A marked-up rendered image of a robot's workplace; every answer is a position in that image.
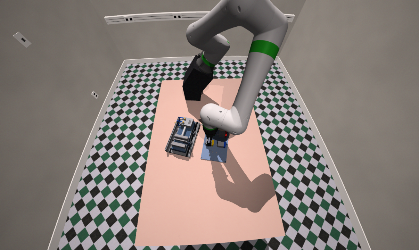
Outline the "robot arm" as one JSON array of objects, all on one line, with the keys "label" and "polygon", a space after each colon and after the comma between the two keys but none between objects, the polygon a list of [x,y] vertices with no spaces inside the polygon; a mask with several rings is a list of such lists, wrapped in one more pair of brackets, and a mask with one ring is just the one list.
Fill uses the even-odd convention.
[{"label": "robot arm", "polygon": [[206,134],[215,134],[219,129],[233,135],[245,132],[256,98],[288,30],[288,20],[270,0],[221,0],[186,30],[188,42],[202,50],[196,61],[202,72],[211,74],[230,49],[230,43],[219,33],[237,26],[254,35],[242,81],[230,110],[216,104],[206,104],[200,110]]}]

